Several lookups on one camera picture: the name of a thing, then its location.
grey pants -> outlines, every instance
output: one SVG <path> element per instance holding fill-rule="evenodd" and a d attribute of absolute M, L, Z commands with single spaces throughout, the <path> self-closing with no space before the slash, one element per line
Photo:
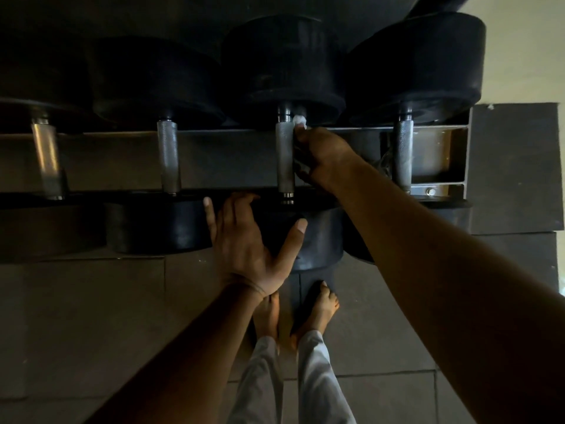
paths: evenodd
<path fill-rule="evenodd" d="M 283 379 L 272 337 L 262 337 L 241 377 L 228 424 L 280 424 Z M 298 420 L 302 424 L 355 424 L 317 330 L 298 344 Z"/>

hand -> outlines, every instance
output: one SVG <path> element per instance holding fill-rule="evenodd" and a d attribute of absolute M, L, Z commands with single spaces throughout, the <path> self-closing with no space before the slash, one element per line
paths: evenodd
<path fill-rule="evenodd" d="M 217 216 L 210 198 L 204 198 L 204 208 L 220 277 L 223 281 L 247 284 L 264 298 L 276 292 L 288 278 L 308 222 L 300 219 L 294 224 L 279 255 L 273 258 L 263 245 L 253 218 L 251 202 L 257 198 L 251 193 L 233 193 Z"/>
<path fill-rule="evenodd" d="M 324 127 L 305 129 L 304 125 L 298 124 L 294 128 L 294 134 L 298 141 L 294 147 L 294 157 L 310 168 L 307 173 L 300 166 L 295 167 L 297 176 L 330 193 L 333 193 L 332 185 L 346 165 L 363 163 L 363 159 L 343 138 Z"/>

bare foot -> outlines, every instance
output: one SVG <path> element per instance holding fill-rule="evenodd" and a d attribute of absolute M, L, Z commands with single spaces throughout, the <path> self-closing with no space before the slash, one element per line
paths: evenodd
<path fill-rule="evenodd" d="M 255 308 L 253 324 L 255 325 L 257 339 L 263 336 L 271 336 L 275 341 L 278 340 L 279 308 L 279 292 L 274 292 L 272 295 L 267 296 Z"/>
<path fill-rule="evenodd" d="M 328 285 L 324 281 L 320 284 L 320 294 L 316 299 L 316 303 L 314 304 L 312 312 L 306 320 L 306 323 L 304 323 L 291 337 L 290 341 L 294 349 L 298 348 L 298 343 L 306 332 L 318 330 L 323 335 L 329 321 L 332 319 L 335 311 L 339 308 L 339 299 L 337 299 L 335 293 L 330 292 Z"/>

wall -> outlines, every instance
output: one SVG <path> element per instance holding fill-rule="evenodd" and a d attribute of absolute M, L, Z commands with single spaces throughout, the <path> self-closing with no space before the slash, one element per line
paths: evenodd
<path fill-rule="evenodd" d="M 483 103 L 558 102 L 565 121 L 565 0 L 470 0 L 462 9 L 487 27 Z M 560 131 L 561 166 L 565 133 Z M 565 294 L 565 232 L 557 233 Z"/>

forearm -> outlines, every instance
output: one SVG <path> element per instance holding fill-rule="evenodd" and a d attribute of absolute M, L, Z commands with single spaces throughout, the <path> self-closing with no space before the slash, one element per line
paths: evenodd
<path fill-rule="evenodd" d="M 501 417 L 508 418 L 513 411 L 514 419 L 524 420 L 528 405 L 555 407 L 562 394 L 558 381 L 565 378 L 559 365 L 565 355 L 564 299 L 368 164 L 357 160 L 340 173 L 332 192 L 475 417 L 505 411 Z M 536 349 L 540 344 L 545 348 Z M 510 408 L 514 403 L 524 409 Z"/>
<path fill-rule="evenodd" d="M 260 299 L 247 285 L 226 287 L 89 423 L 215 423 L 232 363 Z"/>

